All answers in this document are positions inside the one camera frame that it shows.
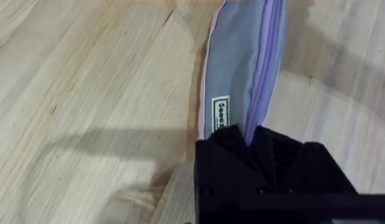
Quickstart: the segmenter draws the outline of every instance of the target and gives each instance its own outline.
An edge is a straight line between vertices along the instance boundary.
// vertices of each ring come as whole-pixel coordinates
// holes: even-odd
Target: black object
[[[385,195],[358,195],[322,144],[261,126],[250,146],[237,126],[198,141],[194,179],[197,224],[385,220]]]

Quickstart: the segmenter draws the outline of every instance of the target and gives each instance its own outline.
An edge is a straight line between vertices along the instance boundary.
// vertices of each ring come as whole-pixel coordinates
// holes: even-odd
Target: wooden floor
[[[219,1],[0,0],[0,223],[194,222]],[[385,193],[385,0],[289,0],[267,127]]]

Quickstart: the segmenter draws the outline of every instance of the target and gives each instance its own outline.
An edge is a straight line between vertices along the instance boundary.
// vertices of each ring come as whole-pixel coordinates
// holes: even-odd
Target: gray-blue fabric
[[[230,123],[245,131],[264,3],[264,0],[226,2],[219,13],[208,46],[205,138],[212,133],[212,98],[218,96],[230,96]]]

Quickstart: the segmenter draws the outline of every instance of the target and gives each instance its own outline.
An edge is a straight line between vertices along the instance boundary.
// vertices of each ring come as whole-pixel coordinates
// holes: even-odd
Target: wood grain
[[[0,223],[151,220],[217,5],[0,1]]]
[[[288,3],[265,125],[323,142],[360,192],[385,192],[385,0]],[[0,0],[0,223],[194,223],[218,5]]]

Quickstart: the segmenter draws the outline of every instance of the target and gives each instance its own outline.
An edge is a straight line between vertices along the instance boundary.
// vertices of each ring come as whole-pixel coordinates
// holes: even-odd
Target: white label
[[[212,132],[230,126],[230,96],[212,98]]]

